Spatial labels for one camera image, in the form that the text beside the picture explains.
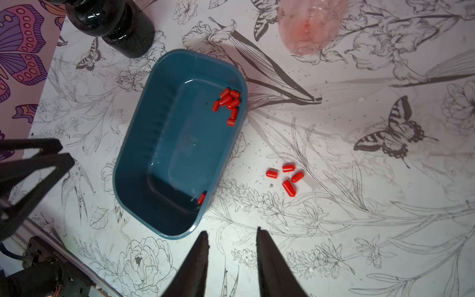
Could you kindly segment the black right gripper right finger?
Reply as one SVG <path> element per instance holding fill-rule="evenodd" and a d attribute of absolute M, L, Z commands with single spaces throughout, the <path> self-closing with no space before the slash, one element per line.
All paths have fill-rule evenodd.
<path fill-rule="evenodd" d="M 267 230 L 257 229 L 257 271 L 261 297 L 306 297 Z"/>

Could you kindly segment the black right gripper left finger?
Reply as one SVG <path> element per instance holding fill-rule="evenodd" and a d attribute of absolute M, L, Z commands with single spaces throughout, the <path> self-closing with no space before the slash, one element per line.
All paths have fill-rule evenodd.
<path fill-rule="evenodd" d="M 209 236 L 202 231 L 163 297 L 203 297 L 209 264 Z"/>

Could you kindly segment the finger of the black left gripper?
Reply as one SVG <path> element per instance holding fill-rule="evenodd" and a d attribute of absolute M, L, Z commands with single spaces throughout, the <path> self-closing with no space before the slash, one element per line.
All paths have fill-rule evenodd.
<path fill-rule="evenodd" d="M 39 149 L 40 155 L 58 153 L 63 149 L 58 139 L 7 139 L 1 140 L 1 152 Z"/>
<path fill-rule="evenodd" d="M 11 237 L 74 166 L 68 153 L 1 163 L 1 240 Z"/>

